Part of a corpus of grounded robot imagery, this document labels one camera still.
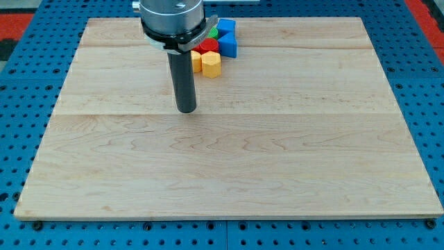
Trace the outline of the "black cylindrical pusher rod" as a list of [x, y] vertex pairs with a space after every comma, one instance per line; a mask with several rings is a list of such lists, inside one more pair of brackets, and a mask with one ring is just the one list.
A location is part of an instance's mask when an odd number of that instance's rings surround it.
[[192, 113], [197, 103], [191, 51], [169, 53], [168, 59], [177, 108], [182, 113]]

